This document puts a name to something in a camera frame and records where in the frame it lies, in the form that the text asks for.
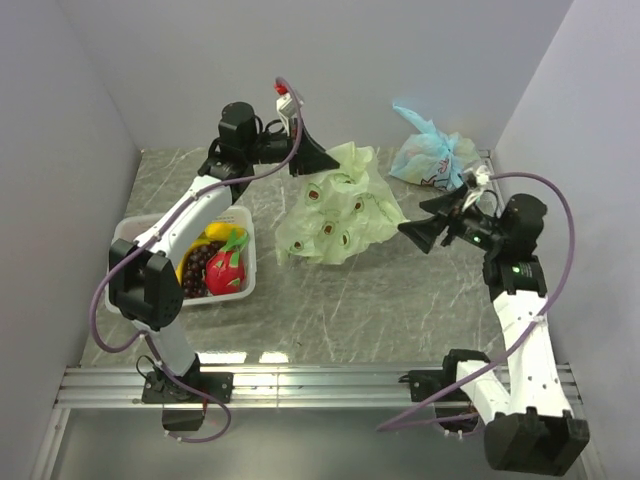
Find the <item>light green plastic bag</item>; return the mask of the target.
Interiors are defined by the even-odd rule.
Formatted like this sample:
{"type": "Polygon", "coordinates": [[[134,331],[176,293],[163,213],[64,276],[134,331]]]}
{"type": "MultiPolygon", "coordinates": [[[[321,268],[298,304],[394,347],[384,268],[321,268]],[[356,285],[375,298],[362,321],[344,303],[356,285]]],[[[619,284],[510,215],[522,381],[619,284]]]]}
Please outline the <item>light green plastic bag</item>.
{"type": "Polygon", "coordinates": [[[370,245],[391,239],[407,221],[378,171],[371,146],[349,142],[328,154],[335,170],[305,177],[298,199],[275,231],[277,261],[341,265],[370,245]]]}

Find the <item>pink fake dragon fruit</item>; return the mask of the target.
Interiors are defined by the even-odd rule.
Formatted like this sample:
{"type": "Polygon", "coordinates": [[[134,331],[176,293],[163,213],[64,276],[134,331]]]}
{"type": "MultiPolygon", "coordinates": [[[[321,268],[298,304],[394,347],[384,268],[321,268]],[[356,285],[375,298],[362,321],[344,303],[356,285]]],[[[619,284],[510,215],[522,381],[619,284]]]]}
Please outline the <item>pink fake dragon fruit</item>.
{"type": "Polygon", "coordinates": [[[237,239],[231,237],[206,265],[205,283],[214,296],[239,293],[246,279],[242,260],[249,235],[237,239]]]}

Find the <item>dark purple fake grapes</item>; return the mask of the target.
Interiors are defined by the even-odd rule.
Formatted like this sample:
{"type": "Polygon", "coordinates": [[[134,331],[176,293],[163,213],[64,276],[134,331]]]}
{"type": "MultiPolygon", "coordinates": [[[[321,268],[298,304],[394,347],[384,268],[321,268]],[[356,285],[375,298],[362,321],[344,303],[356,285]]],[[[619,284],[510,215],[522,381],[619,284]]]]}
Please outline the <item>dark purple fake grapes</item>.
{"type": "Polygon", "coordinates": [[[188,258],[183,273],[182,287],[186,298],[203,298],[209,295],[205,283],[206,265],[221,248],[220,242],[199,247],[188,258]]]}

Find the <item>yellow fake mango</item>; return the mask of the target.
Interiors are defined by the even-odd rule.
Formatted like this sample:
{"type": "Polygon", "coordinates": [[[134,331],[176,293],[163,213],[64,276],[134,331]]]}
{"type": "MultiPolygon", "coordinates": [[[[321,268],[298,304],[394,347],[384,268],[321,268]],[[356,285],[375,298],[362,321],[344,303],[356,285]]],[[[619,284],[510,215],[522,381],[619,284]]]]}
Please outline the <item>yellow fake mango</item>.
{"type": "Polygon", "coordinates": [[[227,242],[231,237],[239,239],[245,234],[243,227],[225,222],[211,223],[204,230],[205,237],[213,242],[227,242]]]}

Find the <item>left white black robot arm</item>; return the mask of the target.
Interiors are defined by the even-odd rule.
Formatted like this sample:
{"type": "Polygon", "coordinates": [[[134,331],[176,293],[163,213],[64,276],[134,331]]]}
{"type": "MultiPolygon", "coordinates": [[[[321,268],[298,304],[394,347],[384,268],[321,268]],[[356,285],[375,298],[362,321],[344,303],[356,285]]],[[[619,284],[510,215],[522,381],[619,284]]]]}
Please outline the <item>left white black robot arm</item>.
{"type": "Polygon", "coordinates": [[[236,203],[251,182],[254,167],[287,168],[292,176],[334,170],[339,164],[309,135],[301,102],[293,92],[276,101],[281,129],[262,125],[253,107],[234,102],[222,110],[218,137],[187,191],[133,241],[118,239],[109,250],[110,302],[130,320],[154,357],[154,373],[177,401],[206,393],[198,355],[177,317],[183,290],[175,269],[205,227],[236,203]]]}

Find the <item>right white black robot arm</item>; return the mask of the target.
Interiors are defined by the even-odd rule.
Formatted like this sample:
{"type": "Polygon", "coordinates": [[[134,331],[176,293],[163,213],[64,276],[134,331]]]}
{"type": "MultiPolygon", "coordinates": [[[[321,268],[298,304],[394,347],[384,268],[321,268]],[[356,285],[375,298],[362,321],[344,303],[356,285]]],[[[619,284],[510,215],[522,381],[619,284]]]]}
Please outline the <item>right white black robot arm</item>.
{"type": "Polygon", "coordinates": [[[516,194],[501,213],[489,215],[461,187],[420,207],[429,218],[398,229],[421,251],[456,238],[483,251],[483,280],[507,348],[501,361],[509,382],[500,381],[499,363],[486,354],[453,349],[443,359],[434,392],[416,405],[466,397],[484,425],[485,458],[492,469],[565,475],[589,443],[590,431],[564,393],[543,311],[548,289],[534,250],[546,205],[516,194]]]}

